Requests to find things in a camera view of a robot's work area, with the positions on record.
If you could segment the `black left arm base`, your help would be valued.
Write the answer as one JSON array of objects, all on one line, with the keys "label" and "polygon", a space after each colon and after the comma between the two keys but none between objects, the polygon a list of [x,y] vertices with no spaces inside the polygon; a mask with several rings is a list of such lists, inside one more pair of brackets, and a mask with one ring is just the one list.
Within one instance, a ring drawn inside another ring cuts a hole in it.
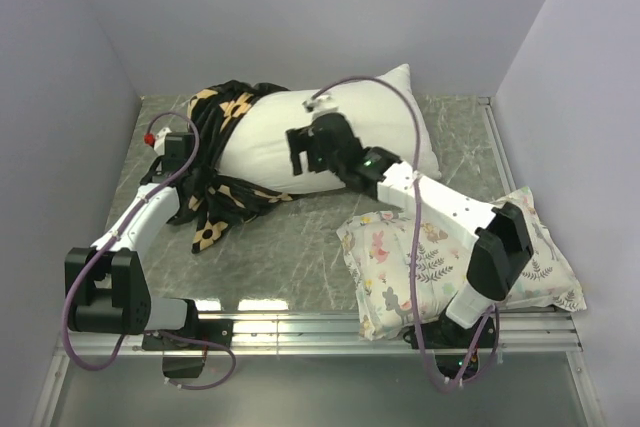
[{"label": "black left arm base", "polygon": [[176,331],[154,331],[143,335],[141,350],[162,354],[162,372],[169,381],[199,380],[214,353],[228,356],[230,367],[219,385],[228,380],[237,366],[231,350],[233,321],[229,319],[196,320],[191,326]]}]

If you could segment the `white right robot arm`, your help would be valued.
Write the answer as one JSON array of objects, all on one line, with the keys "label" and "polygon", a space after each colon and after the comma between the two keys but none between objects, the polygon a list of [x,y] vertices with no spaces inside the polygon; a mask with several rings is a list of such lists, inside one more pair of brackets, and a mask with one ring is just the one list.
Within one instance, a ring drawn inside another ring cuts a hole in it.
[{"label": "white right robot arm", "polygon": [[316,116],[289,129],[286,139],[294,175],[329,171],[347,188],[424,216],[451,234],[470,253],[466,280],[440,323],[444,341],[460,347],[472,339],[475,323],[506,299],[534,249],[522,210],[477,201],[434,181],[382,147],[365,147],[340,113]]}]

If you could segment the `black floral plush pillowcase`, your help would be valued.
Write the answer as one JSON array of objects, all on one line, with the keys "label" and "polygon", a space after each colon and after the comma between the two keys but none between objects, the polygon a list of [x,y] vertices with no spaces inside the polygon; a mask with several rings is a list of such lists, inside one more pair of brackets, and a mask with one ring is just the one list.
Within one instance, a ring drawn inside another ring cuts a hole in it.
[{"label": "black floral plush pillowcase", "polygon": [[192,253],[214,245],[229,228],[264,216],[276,205],[297,198],[222,175],[218,169],[231,134],[249,110],[258,100],[285,90],[272,83],[251,85],[231,80],[205,88],[189,100],[187,116],[197,127],[200,146],[196,160],[178,182],[180,209],[170,223],[196,223]]}]

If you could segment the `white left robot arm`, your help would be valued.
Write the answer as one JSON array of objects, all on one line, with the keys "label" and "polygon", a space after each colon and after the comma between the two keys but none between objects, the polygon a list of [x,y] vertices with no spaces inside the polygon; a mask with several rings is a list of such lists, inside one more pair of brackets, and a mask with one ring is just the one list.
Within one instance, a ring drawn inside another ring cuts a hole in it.
[{"label": "white left robot arm", "polygon": [[115,224],[91,246],[69,251],[64,262],[68,329],[116,335],[166,330],[179,349],[199,342],[202,326],[190,317],[194,304],[153,297],[142,268],[160,230],[178,214],[178,184],[198,147],[192,132],[167,134],[164,153],[152,163]]}]

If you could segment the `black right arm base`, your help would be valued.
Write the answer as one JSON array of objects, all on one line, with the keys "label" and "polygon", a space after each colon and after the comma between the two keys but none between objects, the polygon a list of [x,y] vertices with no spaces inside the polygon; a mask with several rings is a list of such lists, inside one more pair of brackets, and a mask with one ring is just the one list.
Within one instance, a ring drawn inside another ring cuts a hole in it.
[{"label": "black right arm base", "polygon": [[454,378],[458,373],[478,328],[479,337],[462,376],[463,381],[473,379],[482,371],[480,349],[491,348],[492,353],[496,353],[499,325],[489,316],[486,320],[478,320],[472,328],[463,329],[446,315],[442,315],[437,321],[421,325],[424,346],[427,350],[436,352],[436,366],[443,376]]}]

